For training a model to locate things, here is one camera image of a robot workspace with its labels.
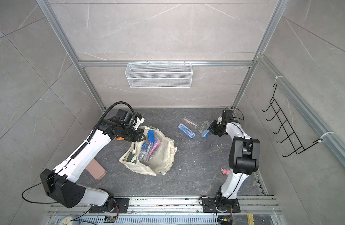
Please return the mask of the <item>clear green stationery case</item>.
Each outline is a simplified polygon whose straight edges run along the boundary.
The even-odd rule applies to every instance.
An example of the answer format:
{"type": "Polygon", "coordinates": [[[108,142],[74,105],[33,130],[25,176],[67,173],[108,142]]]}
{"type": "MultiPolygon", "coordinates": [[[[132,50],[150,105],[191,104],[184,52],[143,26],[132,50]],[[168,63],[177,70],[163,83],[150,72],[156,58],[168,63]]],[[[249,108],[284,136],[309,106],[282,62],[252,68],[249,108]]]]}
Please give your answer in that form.
{"type": "Polygon", "coordinates": [[[199,129],[199,133],[201,135],[204,135],[205,132],[208,130],[209,126],[210,126],[210,122],[204,121],[203,124],[201,125],[200,129],[199,129]]]}

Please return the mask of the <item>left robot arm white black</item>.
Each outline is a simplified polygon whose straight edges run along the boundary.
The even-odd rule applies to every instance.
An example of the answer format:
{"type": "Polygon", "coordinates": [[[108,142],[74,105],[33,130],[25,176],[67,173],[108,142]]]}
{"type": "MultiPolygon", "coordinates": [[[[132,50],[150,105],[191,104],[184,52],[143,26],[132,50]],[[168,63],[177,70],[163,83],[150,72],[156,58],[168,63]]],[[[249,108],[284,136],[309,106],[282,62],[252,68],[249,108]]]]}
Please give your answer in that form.
{"type": "Polygon", "coordinates": [[[90,188],[77,183],[80,175],[95,156],[114,138],[123,138],[127,142],[146,140],[140,125],[143,116],[124,101],[112,104],[100,117],[90,135],[62,163],[53,170],[45,169],[40,174],[46,195],[66,208],[79,204],[98,206],[103,212],[115,208],[113,193],[90,188]]]}

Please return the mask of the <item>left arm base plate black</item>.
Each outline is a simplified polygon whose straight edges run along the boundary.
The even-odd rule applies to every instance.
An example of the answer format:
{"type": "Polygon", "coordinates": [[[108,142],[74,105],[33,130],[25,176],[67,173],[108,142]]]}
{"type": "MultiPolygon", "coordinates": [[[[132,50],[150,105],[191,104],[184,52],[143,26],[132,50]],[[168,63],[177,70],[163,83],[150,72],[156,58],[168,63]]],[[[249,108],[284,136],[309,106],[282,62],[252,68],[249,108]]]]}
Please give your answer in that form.
{"type": "Polygon", "coordinates": [[[129,198],[108,199],[103,206],[93,205],[89,213],[127,213],[129,198]]]}

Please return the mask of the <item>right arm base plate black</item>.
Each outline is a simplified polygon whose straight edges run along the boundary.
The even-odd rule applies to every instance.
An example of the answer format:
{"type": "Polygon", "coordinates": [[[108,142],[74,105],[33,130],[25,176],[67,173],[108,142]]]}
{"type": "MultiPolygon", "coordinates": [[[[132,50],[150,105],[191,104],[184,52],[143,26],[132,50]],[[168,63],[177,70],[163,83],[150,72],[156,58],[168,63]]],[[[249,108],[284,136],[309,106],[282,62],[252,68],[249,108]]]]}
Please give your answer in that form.
{"type": "Polygon", "coordinates": [[[216,200],[215,197],[202,196],[198,199],[199,205],[204,213],[240,213],[240,204],[238,199],[216,200]]]}

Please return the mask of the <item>cream canvas tote bag leaves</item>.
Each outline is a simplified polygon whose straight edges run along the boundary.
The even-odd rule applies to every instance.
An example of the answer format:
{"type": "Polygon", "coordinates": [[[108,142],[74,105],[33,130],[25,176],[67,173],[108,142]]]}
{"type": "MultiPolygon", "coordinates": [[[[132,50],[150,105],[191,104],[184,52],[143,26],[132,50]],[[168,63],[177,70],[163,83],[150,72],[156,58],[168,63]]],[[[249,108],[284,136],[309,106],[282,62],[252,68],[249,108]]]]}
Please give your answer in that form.
{"type": "Polygon", "coordinates": [[[175,153],[177,152],[174,140],[166,137],[158,128],[147,126],[141,126],[141,128],[144,129],[146,137],[150,129],[154,131],[156,141],[161,142],[159,151],[150,161],[146,162],[146,152],[151,144],[146,139],[145,141],[132,143],[127,152],[119,159],[119,162],[132,172],[139,174],[165,175],[172,168],[175,153]]]}

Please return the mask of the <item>clear case pink compass set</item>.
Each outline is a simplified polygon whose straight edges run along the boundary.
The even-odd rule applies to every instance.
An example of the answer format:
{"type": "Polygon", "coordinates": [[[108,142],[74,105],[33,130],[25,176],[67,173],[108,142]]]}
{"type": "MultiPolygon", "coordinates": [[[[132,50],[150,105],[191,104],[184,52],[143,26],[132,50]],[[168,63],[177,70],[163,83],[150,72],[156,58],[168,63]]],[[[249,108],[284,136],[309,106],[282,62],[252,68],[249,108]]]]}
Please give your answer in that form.
{"type": "Polygon", "coordinates": [[[199,125],[197,123],[195,123],[194,121],[190,120],[187,117],[184,117],[183,121],[186,122],[187,124],[189,124],[190,126],[194,127],[194,128],[199,127],[199,125]]]}

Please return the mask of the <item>blue clear pencil case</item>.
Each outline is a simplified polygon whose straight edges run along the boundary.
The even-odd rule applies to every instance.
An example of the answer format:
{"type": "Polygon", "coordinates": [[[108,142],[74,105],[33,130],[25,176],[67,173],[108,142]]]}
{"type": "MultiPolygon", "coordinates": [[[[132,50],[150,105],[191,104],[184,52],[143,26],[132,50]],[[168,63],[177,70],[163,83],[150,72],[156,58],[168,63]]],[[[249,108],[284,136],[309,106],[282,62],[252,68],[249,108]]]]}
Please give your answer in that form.
{"type": "Polygon", "coordinates": [[[195,137],[195,133],[182,123],[178,125],[178,129],[181,130],[185,135],[187,135],[191,139],[195,137]]]}

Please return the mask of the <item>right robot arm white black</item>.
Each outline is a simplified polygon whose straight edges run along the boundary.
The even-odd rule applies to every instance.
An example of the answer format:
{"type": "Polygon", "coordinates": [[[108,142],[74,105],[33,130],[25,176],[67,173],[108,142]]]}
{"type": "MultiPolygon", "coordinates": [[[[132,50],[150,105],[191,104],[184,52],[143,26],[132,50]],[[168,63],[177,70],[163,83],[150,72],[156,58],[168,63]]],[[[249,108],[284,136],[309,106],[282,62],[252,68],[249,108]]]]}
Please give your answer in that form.
{"type": "Polygon", "coordinates": [[[245,179],[259,167],[260,141],[250,137],[237,122],[218,122],[210,124],[209,131],[221,137],[232,139],[229,153],[229,174],[225,183],[216,193],[216,203],[232,204],[245,179]]]}

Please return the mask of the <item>blue clear compass case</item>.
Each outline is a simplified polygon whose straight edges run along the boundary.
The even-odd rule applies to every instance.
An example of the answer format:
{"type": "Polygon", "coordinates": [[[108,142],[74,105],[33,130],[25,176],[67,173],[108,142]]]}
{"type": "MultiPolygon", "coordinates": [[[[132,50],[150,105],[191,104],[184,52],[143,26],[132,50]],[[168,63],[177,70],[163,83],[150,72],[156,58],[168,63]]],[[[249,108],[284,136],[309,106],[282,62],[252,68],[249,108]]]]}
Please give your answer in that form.
{"type": "Polygon", "coordinates": [[[206,138],[209,133],[210,133],[210,131],[207,129],[204,131],[204,133],[201,135],[201,137],[206,138]]]}

